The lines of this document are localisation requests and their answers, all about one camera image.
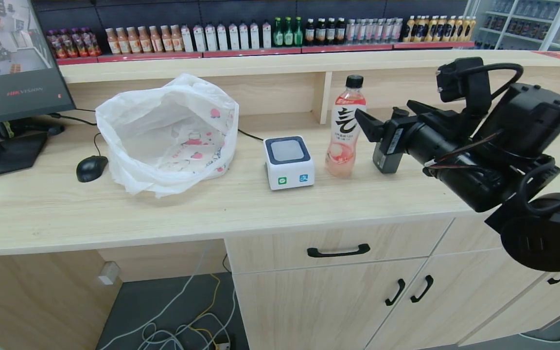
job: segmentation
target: computer mouse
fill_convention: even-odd
[[[77,179],[79,182],[91,182],[101,177],[107,165],[107,157],[92,156],[80,161],[77,165]]]

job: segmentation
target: white plastic bag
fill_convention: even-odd
[[[235,155],[238,120],[235,100],[189,74],[119,93],[96,109],[114,181],[157,198],[223,175]]]

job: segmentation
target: dark floor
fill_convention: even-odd
[[[218,290],[217,300],[211,312],[222,321],[226,322],[232,310],[233,283],[230,274],[219,273],[217,276],[222,281]],[[103,334],[97,348],[100,349],[113,337],[129,332],[146,323],[164,308],[177,293],[182,290],[183,285],[189,277],[177,279],[164,279],[152,281],[140,281],[125,283],[114,303],[109,319],[105,324]],[[156,323],[160,329],[175,332],[180,324],[190,322],[198,313],[207,308],[213,299],[216,280],[210,275],[195,276],[187,290],[177,299],[166,312],[157,319]],[[208,328],[213,334],[218,332],[220,326],[215,319],[201,319],[196,323],[200,328]],[[245,332],[241,314],[236,306],[233,319],[229,323],[228,333],[231,334],[233,343],[232,350],[249,350],[247,347]],[[544,332],[529,332],[529,335],[545,339],[558,339],[560,337],[560,323],[555,324]],[[200,336],[193,332],[185,331],[178,337],[186,350],[200,350],[205,343]],[[127,337],[118,339],[107,348],[107,350],[137,350],[142,343],[141,331]],[[157,350],[159,345],[149,346],[147,350]],[[484,343],[462,346],[455,345],[440,346],[429,350],[560,350],[560,344],[547,344],[520,336],[504,337]]]

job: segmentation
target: black bottle cap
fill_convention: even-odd
[[[351,74],[347,77],[347,82],[345,82],[345,86],[347,86],[348,88],[362,88],[363,82],[364,82],[363,76]]]

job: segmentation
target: cabinet door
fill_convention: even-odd
[[[96,347],[122,282],[104,285],[95,250],[0,256],[0,348]]]
[[[249,348],[362,350],[424,261],[233,275]]]
[[[502,249],[435,255],[375,334],[368,350],[415,350],[457,343],[530,286],[542,272]],[[420,301],[412,302],[433,285]]]
[[[560,317],[560,281],[549,284],[550,279],[559,280],[560,273],[547,274],[531,290],[504,308],[498,316],[460,345],[537,330]]]

